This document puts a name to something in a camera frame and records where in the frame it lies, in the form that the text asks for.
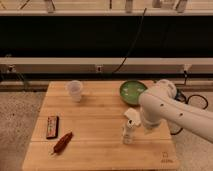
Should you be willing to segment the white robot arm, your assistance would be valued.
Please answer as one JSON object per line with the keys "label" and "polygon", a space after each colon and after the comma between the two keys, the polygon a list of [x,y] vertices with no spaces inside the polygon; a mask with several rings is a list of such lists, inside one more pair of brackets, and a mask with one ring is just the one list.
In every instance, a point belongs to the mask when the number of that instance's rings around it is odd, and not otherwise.
{"label": "white robot arm", "polygon": [[143,126],[153,129],[166,119],[213,143],[213,112],[181,103],[176,94],[176,86],[167,79],[142,92],[138,101]]}

